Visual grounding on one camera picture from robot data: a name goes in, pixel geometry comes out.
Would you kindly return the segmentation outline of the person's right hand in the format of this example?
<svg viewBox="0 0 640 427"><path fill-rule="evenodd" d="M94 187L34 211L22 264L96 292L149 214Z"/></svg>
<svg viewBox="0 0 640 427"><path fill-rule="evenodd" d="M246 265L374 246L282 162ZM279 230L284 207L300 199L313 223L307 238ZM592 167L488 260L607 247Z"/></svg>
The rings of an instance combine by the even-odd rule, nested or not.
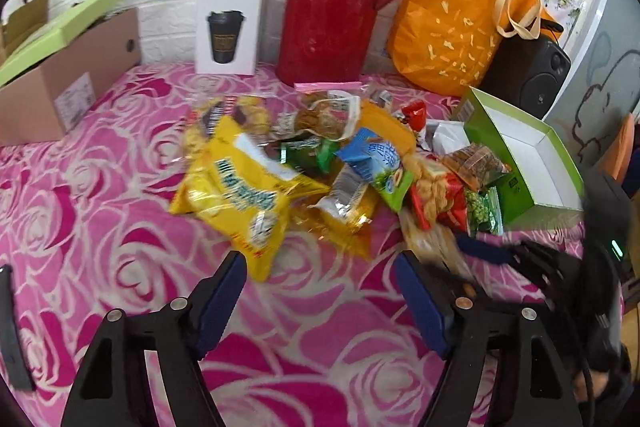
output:
<svg viewBox="0 0 640 427"><path fill-rule="evenodd" d="M608 373L589 371L591 377L591 389L593 398L599 398L604 392L610 375ZM585 380L585 375L579 373L574 378L574 395L577 402L586 402L588 400L588 386Z"/></svg>

